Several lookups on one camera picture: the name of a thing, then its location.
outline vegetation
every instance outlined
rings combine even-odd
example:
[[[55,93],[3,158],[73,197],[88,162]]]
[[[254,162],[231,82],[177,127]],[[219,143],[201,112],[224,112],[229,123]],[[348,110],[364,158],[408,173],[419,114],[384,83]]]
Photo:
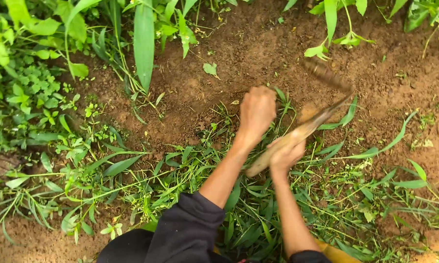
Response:
[[[116,199],[130,205],[131,227],[146,222],[151,223],[144,227],[153,227],[161,212],[177,201],[180,192],[199,188],[234,140],[231,125],[237,120],[225,105],[213,109],[222,120],[202,131],[198,146],[172,146],[175,151],[158,163],[139,162],[150,151],[128,149],[116,128],[101,123],[104,105],[92,98],[83,103],[72,84],[61,83],[59,77],[66,72],[76,81],[88,76],[87,65],[72,62],[76,52],[89,59],[98,57],[123,81],[134,113],[145,123],[140,116],[142,107],[156,109],[164,96],[161,94],[155,102],[148,99],[155,43],[160,43],[163,52],[166,41],[180,40],[185,57],[190,46],[197,44],[195,33],[204,37],[197,30],[201,27],[199,8],[206,5],[221,14],[230,10],[227,3],[237,4],[235,0],[0,1],[0,158],[15,154],[25,159],[0,177],[0,227],[7,239],[13,242],[7,235],[5,219],[19,215],[33,218],[49,229],[54,229],[50,220],[60,218],[61,230],[74,236],[78,243],[82,232],[94,235],[91,225],[96,224],[95,215],[101,205]],[[296,0],[289,0],[284,11],[295,3]],[[387,22],[405,3],[395,2]],[[326,59],[323,53],[330,43],[352,47],[361,40],[370,41],[352,31],[347,10],[350,5],[356,5],[364,15],[367,1],[324,0],[310,11],[325,14],[328,36],[320,46],[307,50],[305,56]],[[350,32],[333,39],[337,11],[342,8],[349,19]],[[388,7],[378,8],[385,16]],[[405,30],[415,29],[428,16],[431,25],[436,22],[436,29],[439,28],[439,1],[415,0],[409,7]],[[132,52],[135,70],[126,58]],[[205,63],[204,70],[219,79],[215,63]],[[296,118],[289,97],[279,89],[276,92],[282,102],[280,115],[247,163],[253,162],[269,142],[287,132],[289,126],[284,126],[284,118]],[[84,108],[78,109],[79,103]],[[341,122],[322,125],[320,130],[347,125],[355,114],[356,104],[357,98]],[[291,177],[296,200],[316,236],[361,260],[403,262],[405,254],[398,253],[390,240],[380,236],[376,217],[390,216],[410,227],[397,214],[409,212],[430,227],[439,228],[439,194],[430,187],[418,164],[412,162],[414,170],[387,168],[386,176],[377,180],[365,176],[370,173],[374,157],[402,139],[406,124],[415,114],[416,111],[406,117],[400,134],[381,150],[373,147],[357,155],[343,156],[343,146],[358,141],[347,138],[327,146],[322,136],[309,143],[309,155],[298,163]],[[433,115],[423,115],[421,120],[423,128],[435,122]],[[221,141],[222,148],[215,149],[213,141]],[[44,168],[43,172],[35,172],[37,165]],[[418,179],[399,181],[397,173],[402,170]],[[329,184],[334,192],[328,191]],[[429,189],[434,199],[426,200],[411,191],[421,187]],[[282,260],[280,254],[269,255],[269,251],[281,249],[276,208],[269,180],[259,182],[241,177],[226,205],[222,248],[234,248],[254,259]],[[113,218],[101,234],[112,239],[120,235],[119,219],[120,216]],[[354,235],[361,231],[372,236],[355,239]],[[416,237],[419,234],[413,230],[412,238]]]

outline forearm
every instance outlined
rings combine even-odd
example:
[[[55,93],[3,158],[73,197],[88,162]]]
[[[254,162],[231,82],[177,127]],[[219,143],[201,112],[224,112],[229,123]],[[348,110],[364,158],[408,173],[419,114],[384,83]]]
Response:
[[[200,194],[217,206],[224,208],[249,153],[249,147],[235,142],[226,157],[203,183],[199,189]]]
[[[282,178],[273,181],[275,185],[276,200],[278,202],[278,211],[280,214],[282,238],[286,255],[291,255],[304,251],[320,251],[309,229],[304,223],[304,219],[299,211],[298,204],[290,190],[286,176],[276,176]]]

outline soil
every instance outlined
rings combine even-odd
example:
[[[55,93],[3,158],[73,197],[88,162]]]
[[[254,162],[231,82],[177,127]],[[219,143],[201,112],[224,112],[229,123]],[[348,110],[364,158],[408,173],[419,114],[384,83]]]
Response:
[[[279,24],[284,1],[257,0],[252,5],[240,3],[228,13],[221,14],[222,21],[208,19],[208,12],[200,12],[207,18],[203,26],[215,28],[209,38],[198,38],[200,44],[182,59],[179,41],[166,44],[166,52],[155,57],[156,68],[150,87],[151,99],[161,93],[166,95],[158,109],[164,115],[145,107],[141,117],[148,123],[141,124],[134,116],[129,98],[120,81],[110,69],[99,69],[97,60],[83,58],[90,68],[89,78],[75,84],[76,91],[95,94],[99,103],[106,104],[105,114],[110,122],[127,133],[129,147],[141,149],[148,143],[153,150],[149,156],[160,160],[170,150],[166,144],[189,145],[198,143],[196,133],[208,127],[217,118],[211,108],[222,102],[230,114],[239,112],[241,100],[251,87],[267,82],[289,92],[300,120],[309,118],[321,108],[337,101],[341,93],[331,90],[317,81],[299,66],[304,51],[325,39],[326,24],[323,18],[302,10],[286,12],[285,21]],[[349,25],[339,14],[335,36],[347,33]],[[350,8],[354,32],[376,44],[361,42],[359,47],[346,49],[332,45],[328,66],[357,89],[358,105],[347,138],[363,138],[361,146],[382,148],[399,133],[403,120],[411,111],[433,113],[435,124],[419,129],[420,116],[416,115],[406,128],[402,141],[374,160],[371,176],[382,177],[384,167],[402,165],[411,167],[408,158],[420,164],[427,173],[427,180],[439,191],[439,33],[431,39],[422,59],[424,45],[432,32],[428,25],[414,33],[403,33],[403,12],[398,12],[391,24],[387,24],[378,10],[370,6],[364,18],[355,8]],[[203,63],[216,63],[217,75],[207,75]],[[405,78],[396,76],[405,74]],[[339,121],[346,113],[343,107],[329,122]],[[344,130],[326,132],[328,145],[342,141]],[[416,147],[415,141],[432,141],[432,147]],[[428,197],[429,193],[417,190]],[[101,218],[103,227],[105,219]],[[439,230],[427,229],[413,221],[412,226],[423,233],[432,250],[439,248]],[[379,221],[380,230],[387,236],[397,236],[400,230],[393,220]],[[108,236],[82,235],[76,246],[73,237],[62,236],[34,221],[16,217],[6,223],[8,234],[17,245],[12,246],[0,233],[0,263],[28,262],[76,262],[86,256],[92,258],[108,242]],[[416,255],[415,260],[433,263],[435,254]]]

